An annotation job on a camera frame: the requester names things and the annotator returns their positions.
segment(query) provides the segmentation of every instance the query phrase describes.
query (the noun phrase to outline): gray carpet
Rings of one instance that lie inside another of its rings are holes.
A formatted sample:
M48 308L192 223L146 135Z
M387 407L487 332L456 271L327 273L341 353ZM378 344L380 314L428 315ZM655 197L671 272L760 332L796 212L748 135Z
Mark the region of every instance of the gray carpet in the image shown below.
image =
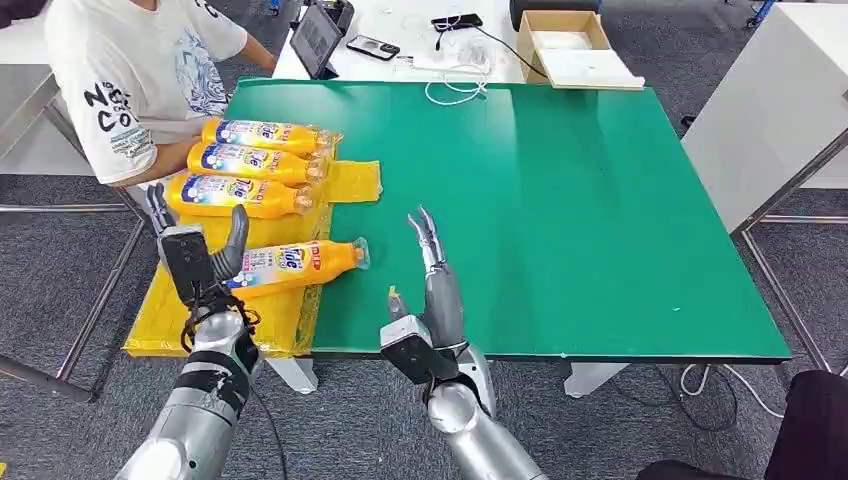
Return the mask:
M213 0L269 48L279 50L283 18L265 16L262 0ZM630 68L644 75L672 123L696 113L744 46L746 2L721 0L605 0L603 22ZM221 65L232 87L240 75L259 74L244 63ZM0 203L58 203L73 194L103 201L111 193L87 178L0 176ZM844 212L842 192L803 192L792 212ZM0 225L0 352L54 371L91 305L95 291L133 225L128 214L2 215ZM848 361L843 321L848 244L844 226L761 226L755 230L775 269L835 365ZM740 252L753 265L747 250ZM182 360L131 358L119 350L149 284L153 241L140 242L74 374L101 392L94 404L73 404L0 377L0 462L9 479L111 478L142 441L164 402ZM791 375L811 368L797 336L780 315L764 279L753 277L798 358L787 365L740 367L770 405L782 407ZM59 279L74 278L73 283ZM321 387L311 395L288 389L269 368L257 389L284 437L292 479L456 479L449 452L427 424L416 390L386 362L317 361ZM747 478L761 477L778 422L738 383L736 425L720 433L699 430L680 408L648 407L669 391L650 366L631 366L615 383L575 400L562 392L552 363L493 364L500 418L550 478L633 479L649 462L675 458ZM679 367L663 367L676 381ZM687 400L700 422L729 418L733 396L721 377ZM280 478L276 447L256 402L243 415L224 478Z

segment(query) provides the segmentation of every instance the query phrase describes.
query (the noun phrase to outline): yellow plastic bag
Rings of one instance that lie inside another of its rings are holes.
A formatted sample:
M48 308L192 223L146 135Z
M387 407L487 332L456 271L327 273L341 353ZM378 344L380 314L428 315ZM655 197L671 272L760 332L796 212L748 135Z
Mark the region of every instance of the yellow plastic bag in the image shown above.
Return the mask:
M379 162L331 162L324 192L315 207L303 216L251 218L247 248L325 240L330 233L331 201L376 201L381 191ZM227 217L183 215L179 223L201 224L210 251L224 245L230 229ZM269 357L307 353L312 346L320 299L320 285L247 299L245 306L256 310L262 318L254 341ZM124 350L132 356L186 355L180 345L180 332L186 318L188 309L180 302L173 281L160 264L124 343Z

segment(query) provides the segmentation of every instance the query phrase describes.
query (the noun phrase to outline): robotic arm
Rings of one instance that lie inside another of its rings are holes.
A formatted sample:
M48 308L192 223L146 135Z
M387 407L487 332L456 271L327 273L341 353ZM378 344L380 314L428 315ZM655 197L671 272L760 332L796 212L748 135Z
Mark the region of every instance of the robotic arm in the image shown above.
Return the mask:
M463 334L456 275L445 261L436 225L419 207L408 216L424 259L424 313L411 315L394 287L380 350L415 384L427 384L430 423L444 434L467 480L547 480L515 437L495 420L486 357Z
M247 214L233 209L227 245L208 253L200 226L176 226L162 186L148 189L159 255L191 315L182 331L190 351L150 434L116 480L217 478L261 360L241 301L222 283L241 270ZM486 357L463 334L456 275L436 226L420 209L409 217L424 258L425 310L408 313L394 288L391 323L380 331L388 358L415 384L427 384L430 422L445 435L467 480L547 480L509 431L493 420L495 396Z
M233 209L227 245L210 255L199 225L175 225L161 185L147 197L159 255L191 311L181 338L190 355L147 439L115 478L217 478L260 361L253 322L221 283L241 270L247 213Z

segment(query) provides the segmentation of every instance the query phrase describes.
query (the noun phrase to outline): metal table frame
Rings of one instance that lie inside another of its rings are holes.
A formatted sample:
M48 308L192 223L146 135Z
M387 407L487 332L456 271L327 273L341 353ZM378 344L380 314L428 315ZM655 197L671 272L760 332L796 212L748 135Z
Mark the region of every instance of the metal table frame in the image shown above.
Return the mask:
M845 93L846 99L848 99L848 92ZM777 300L780 303L780 307L786 316L789 318L789 321L792 323L793 328L798 333L798 336L801 338L801 342L804 344L804 348L810 354L813 362L816 364L816 367L821 370L826 370L828 372L832 372L830 365L827 363L824 355L822 354L821 349L813 338L812 333L810 333L809 328L804 323L804 319L801 318L801 315L798 313L798 309L795 308L795 305L792 303L792 299L789 297L789 294L786 292L786 289L781 285L780 280L777 278L777 275L774 273L774 270L769 265L768 260L766 260L766 256L760 247L757 245L756 240L751 232L752 227L757 223L815 223L815 224L825 224L825 225L844 225L848 224L848 216L804 216L804 215L769 215L768 212L771 211L776 205L778 205L781 201L783 201L786 197L788 197L792 192L798 190L801 185L803 185L807 180L813 177L819 170L825 167L836 155L839 154L845 147L848 146L848 128L842 131L837 137L830 142L827 146L825 146L812 160L810 160L798 173L795 174L792 178L789 179L777 192L774 193L766 202L760 206L754 213L751 214L744 222L742 222L736 230L733 231L734 235L741 235L742 239L745 241L745 244L751 250L751 253L754 255L754 259L757 262L757 265L760 267L760 270L765 275L766 280L771 286L772 290L774 290L775 295L777 296Z
M44 78L42 83L36 87L35 91L18 107L15 113L11 117L8 117L3 124L0 124L0 160L14 148L18 140L42 114L71 143L77 152L83 158L86 158L73 125L65 119L55 105L55 99L58 93L59 86L56 84L56 80L51 73ZM103 308L106 306L106 302L109 300L112 291L115 289L115 285L118 283L127 265L130 254L135 248L145 224L149 221L147 215L135 204L135 201L125 189L115 188L114 190L123 203L0 205L0 213L107 213L131 211L138 217L135 227L124 243L118 258L112 264L112 270L109 272L106 282L101 287L100 293L94 301L94 305L88 312L79 333L74 339L74 343L71 344L71 348L68 350L65 360L62 362L62 366L59 367L56 375L42 372L2 354L0 354L0 373L47 388L54 393L67 395L76 401L87 402L94 399L94 392L90 389L80 387L69 381L71 373L73 373L83 349L91 338L94 327L97 325L97 321L103 313Z

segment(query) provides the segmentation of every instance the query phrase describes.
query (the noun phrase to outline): white t-shirt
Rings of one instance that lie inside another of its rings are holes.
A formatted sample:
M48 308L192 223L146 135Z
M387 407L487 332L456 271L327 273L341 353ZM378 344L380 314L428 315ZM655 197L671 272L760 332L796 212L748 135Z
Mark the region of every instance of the white t-shirt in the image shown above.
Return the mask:
M198 135L227 105L215 64L247 32L205 0L54 0L47 48L71 121L100 183L150 168L156 144Z

